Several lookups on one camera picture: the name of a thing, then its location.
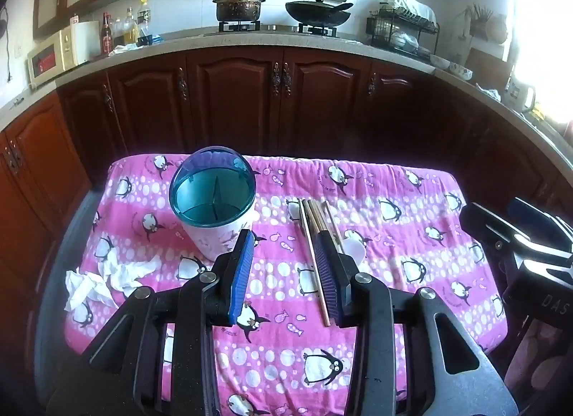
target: bowl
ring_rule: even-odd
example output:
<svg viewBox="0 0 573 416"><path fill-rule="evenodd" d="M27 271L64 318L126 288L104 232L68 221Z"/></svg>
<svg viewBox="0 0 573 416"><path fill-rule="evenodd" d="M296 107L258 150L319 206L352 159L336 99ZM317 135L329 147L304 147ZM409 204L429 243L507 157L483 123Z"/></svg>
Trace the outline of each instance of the bowl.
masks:
<svg viewBox="0 0 573 416"><path fill-rule="evenodd" d="M442 69L443 71L448 70L448 67L450 66L450 61L433 54L430 54L430 63L434 67Z"/></svg>
<svg viewBox="0 0 573 416"><path fill-rule="evenodd" d="M448 71L454 74L456 77L461 78L462 80L465 81L470 80L473 75L473 72L471 70L466 69L463 65L454 62L450 62Z"/></svg>

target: plastic bottle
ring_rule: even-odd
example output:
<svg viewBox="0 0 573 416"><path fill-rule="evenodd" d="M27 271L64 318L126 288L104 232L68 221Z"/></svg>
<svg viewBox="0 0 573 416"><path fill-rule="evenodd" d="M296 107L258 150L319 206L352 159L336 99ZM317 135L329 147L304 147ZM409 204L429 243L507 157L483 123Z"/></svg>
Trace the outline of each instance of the plastic bottle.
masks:
<svg viewBox="0 0 573 416"><path fill-rule="evenodd" d="M141 6L138 10L138 46L150 45L152 37L151 9L147 0L141 0Z"/></svg>

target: wok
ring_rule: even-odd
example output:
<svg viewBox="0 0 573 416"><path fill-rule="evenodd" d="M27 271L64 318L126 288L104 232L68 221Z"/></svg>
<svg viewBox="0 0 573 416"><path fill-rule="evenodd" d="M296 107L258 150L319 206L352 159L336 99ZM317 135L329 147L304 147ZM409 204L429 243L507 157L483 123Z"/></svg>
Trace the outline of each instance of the wok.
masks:
<svg viewBox="0 0 573 416"><path fill-rule="evenodd" d="M323 0L307 1L298 0L294 2L287 2L285 4L286 11L305 25L334 28L348 20L350 12L345 12L350 9L354 4L346 2L339 6L331 6L326 4Z"/></svg>

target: bottle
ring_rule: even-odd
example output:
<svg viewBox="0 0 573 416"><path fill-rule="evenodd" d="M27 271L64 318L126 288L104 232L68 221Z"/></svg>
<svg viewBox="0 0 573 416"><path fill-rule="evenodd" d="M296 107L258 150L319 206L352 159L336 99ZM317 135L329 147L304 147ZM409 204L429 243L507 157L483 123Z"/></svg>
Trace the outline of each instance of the bottle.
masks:
<svg viewBox="0 0 573 416"><path fill-rule="evenodd" d="M135 23L131 7L128 7L127 17L125 17L125 22L123 22L123 39L126 45L137 43L138 41L138 24Z"/></svg>
<svg viewBox="0 0 573 416"><path fill-rule="evenodd" d="M138 46L150 45L152 37L151 9L147 4L147 0L141 0L141 6L138 10Z"/></svg>
<svg viewBox="0 0 573 416"><path fill-rule="evenodd" d="M110 28L110 15L104 12L104 20L101 27L101 52L109 54L114 50L114 39L112 38Z"/></svg>

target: pot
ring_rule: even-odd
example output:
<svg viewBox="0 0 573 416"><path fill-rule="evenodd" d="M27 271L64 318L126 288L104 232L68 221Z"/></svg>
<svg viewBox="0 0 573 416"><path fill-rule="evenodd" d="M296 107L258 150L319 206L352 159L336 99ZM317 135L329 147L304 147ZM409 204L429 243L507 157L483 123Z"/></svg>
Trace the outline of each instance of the pot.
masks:
<svg viewBox="0 0 573 416"><path fill-rule="evenodd" d="M350 12L345 12L345 10L350 9L353 5L351 2L346 2L339 6L331 6L323 0L298 0L287 2L285 7L288 14L300 23L316 27L334 28L348 20Z"/></svg>
<svg viewBox="0 0 573 416"><path fill-rule="evenodd" d="M254 22L261 16L261 3L265 0L213 0L217 4L220 22Z"/></svg>

